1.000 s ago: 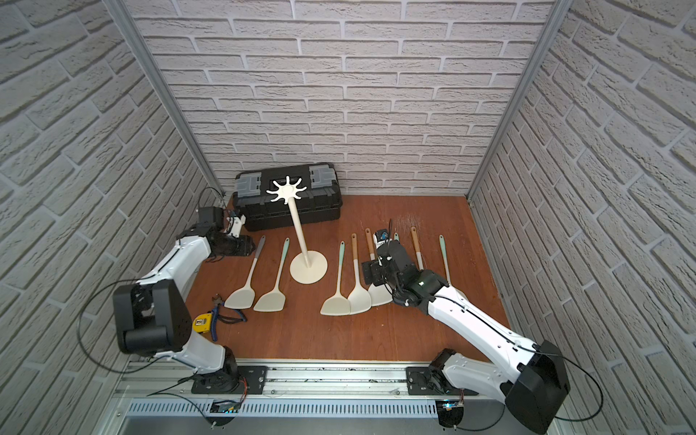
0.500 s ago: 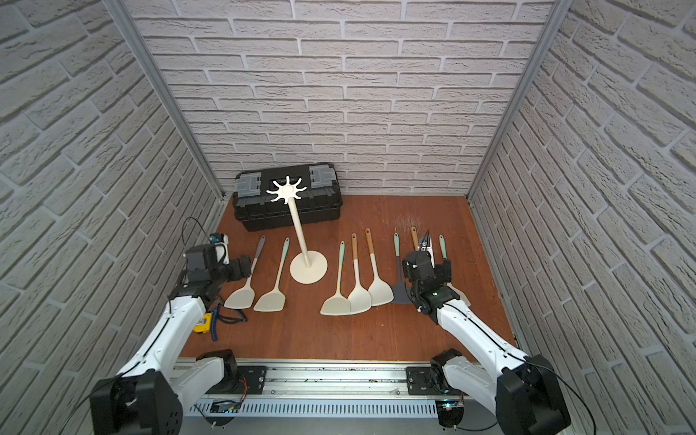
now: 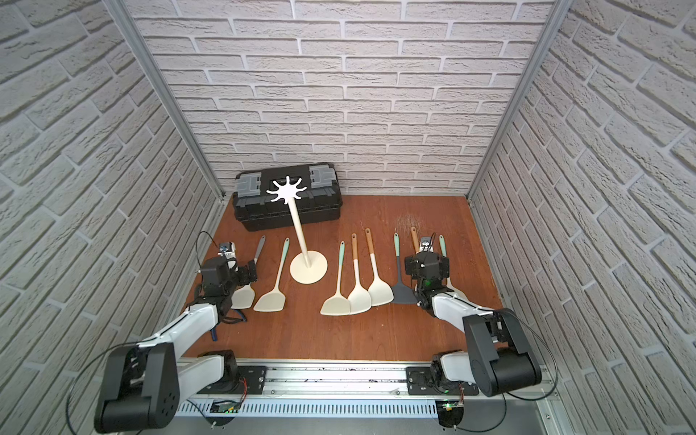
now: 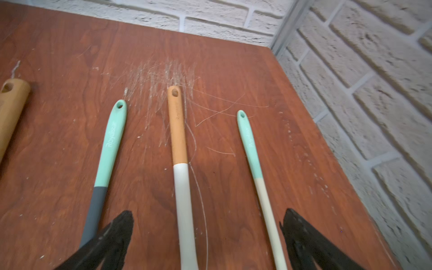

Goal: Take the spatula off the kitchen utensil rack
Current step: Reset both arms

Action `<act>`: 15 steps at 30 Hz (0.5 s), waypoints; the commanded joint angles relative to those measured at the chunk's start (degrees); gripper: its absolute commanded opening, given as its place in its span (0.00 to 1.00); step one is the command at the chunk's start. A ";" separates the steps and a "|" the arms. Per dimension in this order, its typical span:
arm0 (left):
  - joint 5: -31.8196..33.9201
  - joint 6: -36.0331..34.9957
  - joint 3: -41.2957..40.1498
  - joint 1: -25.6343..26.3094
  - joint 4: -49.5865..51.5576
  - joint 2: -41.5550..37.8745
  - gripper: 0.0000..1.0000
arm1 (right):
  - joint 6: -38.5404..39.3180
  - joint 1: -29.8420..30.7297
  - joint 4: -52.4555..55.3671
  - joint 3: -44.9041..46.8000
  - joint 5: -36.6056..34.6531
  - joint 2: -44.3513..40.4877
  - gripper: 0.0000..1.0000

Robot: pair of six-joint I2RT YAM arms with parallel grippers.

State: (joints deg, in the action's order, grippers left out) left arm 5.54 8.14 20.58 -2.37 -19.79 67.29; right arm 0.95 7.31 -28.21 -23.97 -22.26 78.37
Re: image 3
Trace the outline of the cream utensil rack stand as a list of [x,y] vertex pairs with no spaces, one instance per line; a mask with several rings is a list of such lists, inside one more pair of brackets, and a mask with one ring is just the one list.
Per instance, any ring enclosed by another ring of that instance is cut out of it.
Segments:
[[307,248],[306,237],[297,208],[297,201],[300,200],[299,193],[306,190],[306,187],[299,187],[301,182],[302,179],[299,178],[297,182],[293,183],[290,177],[286,176],[284,184],[273,181],[275,188],[273,188],[273,190],[268,190],[266,193],[275,195],[275,197],[271,199],[272,202],[277,202],[281,199],[284,201],[289,209],[295,233],[297,234],[301,253],[292,260],[290,265],[291,277],[299,284],[311,285],[324,277],[328,270],[328,262],[322,253]]

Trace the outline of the cream spatula green handle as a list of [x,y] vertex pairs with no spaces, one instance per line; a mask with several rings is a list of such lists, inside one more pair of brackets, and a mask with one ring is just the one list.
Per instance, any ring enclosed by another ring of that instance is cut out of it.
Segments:
[[279,266],[277,268],[277,276],[275,277],[275,286],[266,294],[262,295],[254,305],[253,309],[260,313],[275,313],[280,312],[285,307],[286,296],[280,290],[280,281],[283,274],[287,252],[289,250],[290,239],[287,237],[284,241],[283,250]]
[[336,279],[336,290],[335,293],[324,301],[320,314],[324,316],[344,316],[349,315],[351,312],[350,302],[346,297],[342,295],[342,277],[343,277],[343,266],[344,266],[344,252],[345,243],[342,241],[339,248],[339,259],[338,259],[338,269],[337,269],[337,279]]

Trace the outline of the grey spatula green handle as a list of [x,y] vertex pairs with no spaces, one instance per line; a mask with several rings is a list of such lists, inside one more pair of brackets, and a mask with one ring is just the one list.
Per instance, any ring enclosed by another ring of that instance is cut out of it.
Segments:
[[400,305],[416,305],[417,299],[414,290],[406,286],[402,280],[402,259],[400,251],[400,239],[397,233],[393,235],[393,243],[396,257],[397,283],[393,287],[393,302]]

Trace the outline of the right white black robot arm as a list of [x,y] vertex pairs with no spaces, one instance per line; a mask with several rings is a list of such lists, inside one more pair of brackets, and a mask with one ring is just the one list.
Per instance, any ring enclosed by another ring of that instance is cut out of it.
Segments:
[[538,357],[512,310],[479,306],[445,286],[450,261],[436,252],[407,257],[404,266],[417,281],[417,305],[465,335],[465,352],[443,353],[436,358],[447,381],[475,384],[487,397],[541,383]]

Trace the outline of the cream spoon grey handle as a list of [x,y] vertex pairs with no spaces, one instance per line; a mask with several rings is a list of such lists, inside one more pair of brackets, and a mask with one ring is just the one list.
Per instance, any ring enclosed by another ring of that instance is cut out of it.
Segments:
[[[260,257],[260,254],[262,252],[263,246],[266,242],[266,236],[262,236],[261,239],[259,240],[258,246],[257,246],[257,252],[255,253],[254,257],[254,263],[257,264],[257,261]],[[234,295],[232,295],[232,309],[235,310],[242,310],[242,309],[248,309],[250,308],[255,299],[255,291],[252,288],[251,285],[246,285],[242,286],[239,288]]]

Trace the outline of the cream slotted turner wooden handle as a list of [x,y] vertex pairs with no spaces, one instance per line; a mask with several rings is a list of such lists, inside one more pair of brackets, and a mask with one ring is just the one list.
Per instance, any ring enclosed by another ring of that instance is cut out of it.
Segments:
[[372,231],[369,228],[366,228],[364,232],[373,269],[373,282],[368,287],[368,293],[371,297],[372,306],[384,306],[393,302],[393,290],[385,281],[383,281],[380,278],[376,264],[376,255],[374,250]]

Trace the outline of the cream ladle wooden handle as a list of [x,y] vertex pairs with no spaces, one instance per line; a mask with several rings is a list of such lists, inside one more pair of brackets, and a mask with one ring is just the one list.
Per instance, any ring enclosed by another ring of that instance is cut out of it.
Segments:
[[417,228],[411,226],[411,240],[413,241],[414,252],[418,254],[422,250],[421,239],[418,235]]

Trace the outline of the cream spatula wooden handle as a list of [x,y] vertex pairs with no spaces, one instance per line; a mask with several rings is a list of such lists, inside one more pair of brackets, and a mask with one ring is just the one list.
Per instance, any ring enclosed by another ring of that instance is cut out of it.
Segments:
[[348,301],[350,303],[350,314],[358,315],[367,312],[372,307],[372,299],[367,289],[365,289],[360,280],[359,268],[359,251],[357,244],[357,235],[351,235],[352,255],[353,255],[353,274],[355,275],[355,286],[351,291]]

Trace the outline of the cream spoon green handle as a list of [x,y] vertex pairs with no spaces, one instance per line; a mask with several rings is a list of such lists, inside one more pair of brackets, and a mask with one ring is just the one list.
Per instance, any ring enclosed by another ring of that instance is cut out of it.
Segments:
[[[439,241],[440,241],[440,251],[442,252],[442,255],[443,255],[444,257],[446,257],[446,256],[447,256],[447,249],[446,249],[445,238],[444,238],[443,235],[439,235]],[[448,287],[451,291],[453,291],[453,292],[457,295],[457,297],[458,297],[459,299],[463,299],[463,300],[466,300],[466,301],[469,300],[469,299],[467,298],[467,295],[465,295],[462,291],[460,291],[458,288],[456,288],[456,286],[453,286],[453,284],[452,284],[452,282],[451,282],[451,277],[448,277],[448,278],[447,278],[446,284],[447,284],[447,287]]]

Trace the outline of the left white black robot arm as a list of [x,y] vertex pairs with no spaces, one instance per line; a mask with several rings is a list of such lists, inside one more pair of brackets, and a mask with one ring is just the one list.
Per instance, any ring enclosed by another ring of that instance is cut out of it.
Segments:
[[207,259],[193,301],[172,322],[139,342],[116,344],[85,364],[104,364],[94,429],[101,433],[145,431],[166,427],[181,402],[209,385],[239,384],[233,353],[202,355],[184,366],[179,360],[201,335],[219,324],[246,321],[229,316],[239,288],[257,281],[255,261],[241,266],[225,255]]

